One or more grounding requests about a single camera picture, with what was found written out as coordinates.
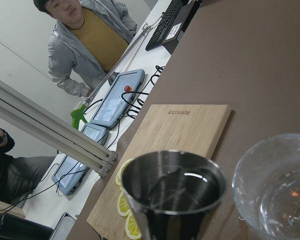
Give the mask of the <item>seated person grey jacket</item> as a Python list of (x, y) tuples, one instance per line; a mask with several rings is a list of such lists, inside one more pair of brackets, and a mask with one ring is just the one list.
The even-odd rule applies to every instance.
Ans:
[(124, 54), (137, 31), (115, 0), (35, 0), (56, 20), (48, 41), (48, 73), (57, 87), (89, 97)]

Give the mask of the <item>blue teach pendant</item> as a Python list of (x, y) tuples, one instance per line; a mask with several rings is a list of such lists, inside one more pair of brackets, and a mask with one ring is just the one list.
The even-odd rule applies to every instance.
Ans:
[[(86, 123), (81, 132), (102, 146), (105, 144), (108, 134), (106, 128), (93, 123)], [(83, 163), (66, 155), (57, 170), (52, 175), (51, 179), (56, 184), (57, 190), (65, 196), (69, 196), (81, 184), (83, 177), (90, 170)]]
[(135, 92), (143, 84), (144, 77), (145, 71), (143, 69), (118, 74), (90, 123), (106, 128), (113, 127), (123, 115), (128, 104), (133, 101)]

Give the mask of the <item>clear wine glass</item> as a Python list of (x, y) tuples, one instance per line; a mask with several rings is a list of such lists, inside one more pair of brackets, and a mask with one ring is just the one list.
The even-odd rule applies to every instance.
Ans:
[(300, 133), (252, 146), (232, 179), (234, 203), (258, 240), (300, 240)]

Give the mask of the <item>black keyboard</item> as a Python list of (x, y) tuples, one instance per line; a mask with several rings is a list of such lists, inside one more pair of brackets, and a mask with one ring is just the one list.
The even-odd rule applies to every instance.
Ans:
[(159, 24), (157, 25), (152, 37), (145, 47), (145, 50), (147, 52), (162, 45), (178, 13), (180, 12), (181, 8), (187, 3), (187, 0), (172, 0), (170, 2), (167, 9), (163, 13), (163, 16)]

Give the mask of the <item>lemon slice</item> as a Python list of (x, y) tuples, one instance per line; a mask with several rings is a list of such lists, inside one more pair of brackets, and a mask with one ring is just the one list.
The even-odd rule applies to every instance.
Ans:
[(126, 160), (122, 166), (120, 167), (120, 169), (118, 170), (117, 174), (116, 174), (116, 177), (115, 177), (115, 183), (118, 185), (118, 186), (121, 186), (122, 185), (122, 174), (123, 174), (123, 171), (124, 169), (126, 168), (126, 166), (132, 162), (134, 160), (134, 158), (130, 158), (128, 160)]
[(116, 207), (117, 212), (121, 217), (132, 215), (132, 210), (123, 192), (121, 192), (118, 196)]
[(142, 234), (137, 225), (136, 219), (133, 213), (130, 212), (125, 221), (125, 233), (131, 240), (139, 240), (142, 238)]

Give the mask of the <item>bamboo cutting board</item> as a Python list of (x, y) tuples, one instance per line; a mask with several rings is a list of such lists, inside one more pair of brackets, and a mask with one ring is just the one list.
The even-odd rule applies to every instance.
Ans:
[(225, 194), (211, 161), (228, 105), (152, 105), (87, 218), (109, 240), (126, 240), (124, 196), (144, 240), (199, 240)]

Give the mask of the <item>steel double jigger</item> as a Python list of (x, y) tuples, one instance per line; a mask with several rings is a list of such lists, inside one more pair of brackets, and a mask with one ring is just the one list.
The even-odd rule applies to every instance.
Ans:
[(200, 240), (227, 187), (215, 162), (176, 150), (136, 157), (121, 184), (143, 240)]

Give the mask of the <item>person in black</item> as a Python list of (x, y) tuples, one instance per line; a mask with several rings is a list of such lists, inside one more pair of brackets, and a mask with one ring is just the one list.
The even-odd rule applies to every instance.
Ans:
[(14, 139), (0, 128), (0, 201), (15, 204), (37, 188), (54, 156), (13, 157)]

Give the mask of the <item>aluminium frame post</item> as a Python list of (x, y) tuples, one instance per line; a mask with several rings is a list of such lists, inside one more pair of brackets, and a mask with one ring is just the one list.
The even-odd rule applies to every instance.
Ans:
[(106, 177), (117, 153), (100, 145), (0, 80), (0, 118)]

